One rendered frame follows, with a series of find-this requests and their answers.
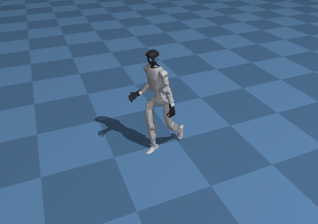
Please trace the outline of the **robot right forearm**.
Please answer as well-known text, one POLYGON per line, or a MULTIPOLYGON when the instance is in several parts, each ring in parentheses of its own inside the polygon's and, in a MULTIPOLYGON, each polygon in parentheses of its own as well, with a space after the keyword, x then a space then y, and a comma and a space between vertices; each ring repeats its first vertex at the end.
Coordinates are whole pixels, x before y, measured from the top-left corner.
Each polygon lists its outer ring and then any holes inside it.
POLYGON ((141 88, 141 91, 139 91, 139 95, 146 93, 146 91, 149 89, 149 84, 146 82, 145 86, 141 88))

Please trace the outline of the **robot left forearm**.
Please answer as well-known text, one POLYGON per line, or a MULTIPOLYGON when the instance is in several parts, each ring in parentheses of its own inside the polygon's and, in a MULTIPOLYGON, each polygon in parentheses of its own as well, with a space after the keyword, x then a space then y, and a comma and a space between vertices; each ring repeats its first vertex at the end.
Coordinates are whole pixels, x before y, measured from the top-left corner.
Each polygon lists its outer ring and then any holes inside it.
POLYGON ((169 104, 171 105, 171 108, 172 108, 172 107, 174 107, 174 99, 172 97, 172 91, 171 91, 170 87, 168 88, 168 92, 169 93, 167 93, 166 96, 167 96, 168 102, 169 102, 169 104))

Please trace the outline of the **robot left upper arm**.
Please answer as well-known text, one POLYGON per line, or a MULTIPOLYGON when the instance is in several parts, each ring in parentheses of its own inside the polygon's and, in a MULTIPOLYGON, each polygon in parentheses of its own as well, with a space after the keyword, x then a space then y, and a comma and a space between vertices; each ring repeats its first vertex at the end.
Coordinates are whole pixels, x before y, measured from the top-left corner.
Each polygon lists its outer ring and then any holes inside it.
POLYGON ((166 70, 160 69, 158 70, 159 76, 162 79, 162 82, 164 84, 163 92, 169 93, 168 88, 169 88, 169 81, 168 81, 168 73, 166 70))

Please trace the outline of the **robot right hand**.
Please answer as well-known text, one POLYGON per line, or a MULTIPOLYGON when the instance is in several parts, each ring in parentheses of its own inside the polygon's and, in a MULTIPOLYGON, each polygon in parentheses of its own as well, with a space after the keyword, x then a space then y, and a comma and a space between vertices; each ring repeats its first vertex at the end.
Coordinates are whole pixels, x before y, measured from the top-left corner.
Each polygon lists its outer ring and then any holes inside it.
POLYGON ((140 96, 140 95, 139 95, 139 91, 141 91, 141 90, 138 90, 138 91, 136 91, 136 92, 130 92, 131 95, 129 95, 129 99, 130 99, 131 102, 132 102, 134 99, 136 99, 137 96, 140 96))

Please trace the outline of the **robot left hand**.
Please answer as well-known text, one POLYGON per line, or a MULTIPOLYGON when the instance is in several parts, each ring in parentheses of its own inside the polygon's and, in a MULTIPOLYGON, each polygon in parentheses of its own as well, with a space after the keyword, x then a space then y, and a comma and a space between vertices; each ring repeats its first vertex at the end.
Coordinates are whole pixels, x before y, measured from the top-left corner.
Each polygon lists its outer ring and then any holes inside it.
MULTIPOLYGON (((170 108, 170 110, 169 110, 169 112, 168 112, 168 114, 169 114, 168 117, 172 117, 172 116, 175 115, 175 109, 174 109, 174 107, 171 108, 171 105, 170 105, 170 104, 169 104, 169 108, 170 108)), ((167 115, 168 115, 168 114, 167 114, 167 115)))

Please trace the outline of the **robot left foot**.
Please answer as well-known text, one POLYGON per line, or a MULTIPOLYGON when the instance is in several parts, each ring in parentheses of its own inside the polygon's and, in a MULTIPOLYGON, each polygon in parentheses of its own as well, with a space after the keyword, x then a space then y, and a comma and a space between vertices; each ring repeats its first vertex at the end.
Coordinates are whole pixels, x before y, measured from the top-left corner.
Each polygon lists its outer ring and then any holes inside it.
POLYGON ((179 126, 179 128, 181 129, 181 131, 180 131, 181 133, 180 132, 177 133, 177 138, 180 140, 183 137, 183 128, 184 128, 184 126, 181 124, 179 126))

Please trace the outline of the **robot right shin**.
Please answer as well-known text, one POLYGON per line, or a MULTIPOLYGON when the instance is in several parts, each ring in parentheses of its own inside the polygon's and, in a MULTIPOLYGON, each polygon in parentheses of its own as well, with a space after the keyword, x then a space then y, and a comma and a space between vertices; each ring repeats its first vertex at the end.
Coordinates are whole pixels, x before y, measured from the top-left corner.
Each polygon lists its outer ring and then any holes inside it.
POLYGON ((156 135, 157 135, 157 130, 151 130, 149 127, 148 127, 148 134, 149 134, 149 138, 150 138, 150 141, 151 141, 151 144, 153 147, 156 147, 156 135))

